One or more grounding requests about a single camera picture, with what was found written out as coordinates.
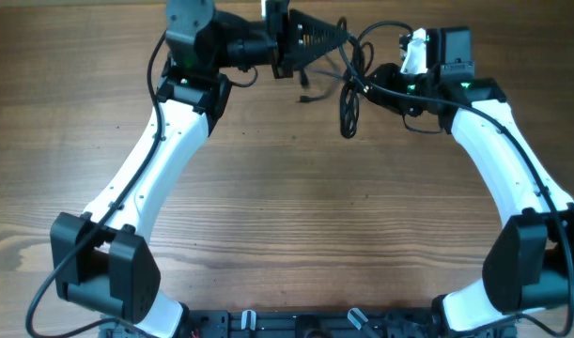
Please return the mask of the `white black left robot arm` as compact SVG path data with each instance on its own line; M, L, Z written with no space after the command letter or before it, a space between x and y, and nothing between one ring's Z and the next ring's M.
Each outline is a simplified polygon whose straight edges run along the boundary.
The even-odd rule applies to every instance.
M268 65L275 78L289 78L349 36L286 1L264 2L258 22L212 0L171 1L166 18L160 44L169 54L160 81L148 84L145 131L105 190L80 215L60 214L51 228L48 283L62 300L101 313L105 336L199 333L188 308L160 289L148 244L167 195L225 111L233 86L225 69Z

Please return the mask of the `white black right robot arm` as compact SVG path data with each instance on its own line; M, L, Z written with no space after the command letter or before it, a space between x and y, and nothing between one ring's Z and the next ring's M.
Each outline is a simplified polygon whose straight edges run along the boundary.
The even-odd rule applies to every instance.
M373 103L402 116L431 113L472 159L499 212L502 231L480 278L435 299L435 331L463 337L566 307L574 324L574 200L549 175L517 127L503 90L475 75L467 27L409 30L401 65L362 70Z

